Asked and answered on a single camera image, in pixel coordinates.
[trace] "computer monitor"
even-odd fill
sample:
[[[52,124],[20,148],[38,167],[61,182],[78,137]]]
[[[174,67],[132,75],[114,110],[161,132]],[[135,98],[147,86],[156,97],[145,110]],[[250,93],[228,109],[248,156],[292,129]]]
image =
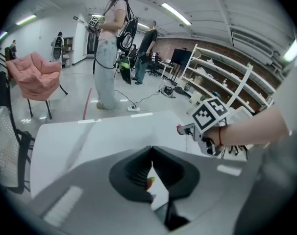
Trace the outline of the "computer monitor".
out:
[[[174,49],[172,62],[176,64],[180,64],[186,66],[192,52],[184,49]]]

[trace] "black backpack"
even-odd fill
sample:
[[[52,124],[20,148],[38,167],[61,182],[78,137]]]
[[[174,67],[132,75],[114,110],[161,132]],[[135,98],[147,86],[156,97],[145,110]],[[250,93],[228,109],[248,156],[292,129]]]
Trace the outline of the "black backpack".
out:
[[[61,38],[61,36],[58,36],[56,38],[55,46],[54,47],[61,47],[61,44],[62,44],[62,38]]]
[[[122,51],[128,51],[131,49],[135,34],[137,33],[138,29],[138,18],[134,17],[129,3],[127,3],[127,10],[131,11],[132,15],[129,13],[128,16],[126,16],[126,21],[128,23],[117,37],[117,48]]]

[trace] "gray floor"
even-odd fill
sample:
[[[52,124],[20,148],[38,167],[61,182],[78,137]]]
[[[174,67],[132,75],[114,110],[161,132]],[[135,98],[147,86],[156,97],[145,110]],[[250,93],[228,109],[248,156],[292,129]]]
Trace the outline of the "gray floor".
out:
[[[50,96],[49,104],[52,120],[49,119],[46,104],[39,101],[30,101],[34,114],[33,118],[31,118],[27,100],[22,98],[19,87],[14,86],[11,98],[17,127],[23,131],[28,131],[33,137],[36,137],[40,126],[43,124],[83,120],[84,108],[90,89],[91,95],[87,104],[85,119],[97,120],[99,118],[135,114],[126,110],[131,103],[126,102],[126,98],[118,92],[115,92],[115,98],[118,102],[115,110],[107,111],[96,108],[98,94],[94,85],[92,67],[93,61],[85,60],[71,68],[62,69],[60,83],[69,94],[65,95],[58,88]],[[162,80],[160,76],[155,77],[146,74],[142,85],[135,85],[134,81],[131,85],[128,85],[122,80],[119,73],[115,77],[115,89],[128,96],[133,102],[140,101],[142,98],[156,93],[162,84],[170,85],[170,82]],[[192,122],[191,118],[186,114],[192,107],[189,103],[189,98],[177,93],[175,93],[175,97],[171,99],[159,94],[143,100],[137,106],[144,110],[141,113],[172,110],[185,124]]]

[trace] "white wall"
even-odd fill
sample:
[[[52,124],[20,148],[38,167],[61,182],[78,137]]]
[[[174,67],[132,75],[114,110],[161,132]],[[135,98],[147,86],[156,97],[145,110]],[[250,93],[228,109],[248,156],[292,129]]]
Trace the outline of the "white wall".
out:
[[[143,38],[144,38],[144,33],[138,31],[133,40],[133,44],[137,45],[137,49],[140,47]]]
[[[42,17],[37,17],[34,21],[19,26],[18,30],[9,33],[0,46],[2,51],[11,45],[15,39],[17,41],[17,56],[24,57],[33,51],[37,51],[44,58],[51,60],[50,43],[57,36],[58,32],[63,33],[63,37],[74,38],[74,59],[73,62],[78,62],[83,59],[84,37],[86,30],[84,26],[76,22],[73,17],[79,16],[84,19],[81,7],[72,8],[69,10],[57,10],[46,13]]]

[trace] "red bracelet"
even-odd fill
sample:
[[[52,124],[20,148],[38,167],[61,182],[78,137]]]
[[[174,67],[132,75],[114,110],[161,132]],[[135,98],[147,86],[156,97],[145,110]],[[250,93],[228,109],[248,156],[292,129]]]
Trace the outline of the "red bracelet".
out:
[[[219,127],[219,146],[223,146],[223,144],[222,144],[222,138],[221,138],[221,129],[222,129],[222,127],[220,126]]]

